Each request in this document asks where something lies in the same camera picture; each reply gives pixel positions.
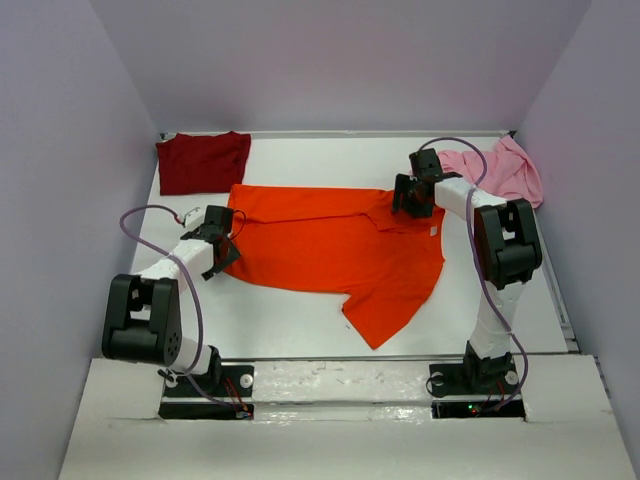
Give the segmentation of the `orange t-shirt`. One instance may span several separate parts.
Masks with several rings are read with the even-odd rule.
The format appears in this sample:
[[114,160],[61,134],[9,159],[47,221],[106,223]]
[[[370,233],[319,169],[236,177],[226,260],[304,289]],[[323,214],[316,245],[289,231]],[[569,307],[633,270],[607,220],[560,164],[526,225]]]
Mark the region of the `orange t-shirt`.
[[227,273],[247,283],[344,294],[342,312],[377,349],[431,296],[445,258],[445,212],[393,213],[378,189],[235,185],[234,243],[241,256]]

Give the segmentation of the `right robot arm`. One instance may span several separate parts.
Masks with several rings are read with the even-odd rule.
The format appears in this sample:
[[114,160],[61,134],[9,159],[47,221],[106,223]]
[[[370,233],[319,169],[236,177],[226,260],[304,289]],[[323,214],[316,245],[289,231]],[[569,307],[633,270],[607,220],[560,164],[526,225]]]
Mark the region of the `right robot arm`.
[[474,330],[459,363],[433,364],[426,387],[436,398],[519,394],[511,349],[521,344],[513,331],[518,300],[543,260],[531,203],[487,193],[460,174],[443,170],[434,149],[409,156],[411,172],[395,179],[391,210],[429,218],[437,208],[464,220],[482,294]]

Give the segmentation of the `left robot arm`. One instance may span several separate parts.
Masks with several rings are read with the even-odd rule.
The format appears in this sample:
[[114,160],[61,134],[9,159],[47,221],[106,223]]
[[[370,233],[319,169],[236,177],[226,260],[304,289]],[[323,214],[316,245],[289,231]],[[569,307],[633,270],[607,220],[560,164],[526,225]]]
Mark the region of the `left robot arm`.
[[[167,251],[134,234],[127,219],[161,210],[184,229]],[[156,365],[186,379],[201,396],[212,399],[222,380],[219,350],[205,343],[204,311],[194,278],[208,281],[241,254],[232,232],[236,211],[217,205],[180,214],[148,204],[125,212],[122,232],[161,258],[135,274],[118,274],[110,283],[101,351],[110,360]]]

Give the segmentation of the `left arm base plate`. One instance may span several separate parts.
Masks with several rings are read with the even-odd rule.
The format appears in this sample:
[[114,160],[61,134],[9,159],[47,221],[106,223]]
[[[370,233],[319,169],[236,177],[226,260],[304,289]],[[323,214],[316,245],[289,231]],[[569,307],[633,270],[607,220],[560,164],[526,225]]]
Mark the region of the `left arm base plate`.
[[164,379],[158,415],[165,420],[252,420],[255,380],[253,365],[223,363],[220,381],[205,376],[160,370]]

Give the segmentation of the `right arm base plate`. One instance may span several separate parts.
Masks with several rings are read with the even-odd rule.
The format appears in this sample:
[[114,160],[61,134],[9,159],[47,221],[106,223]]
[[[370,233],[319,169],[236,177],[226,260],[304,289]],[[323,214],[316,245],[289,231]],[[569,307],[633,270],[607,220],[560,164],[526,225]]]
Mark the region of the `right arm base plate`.
[[526,418],[521,394],[511,401],[519,377],[511,364],[505,373],[493,374],[473,385],[464,375],[461,363],[436,363],[429,366],[425,381],[431,396],[431,414],[436,420]]

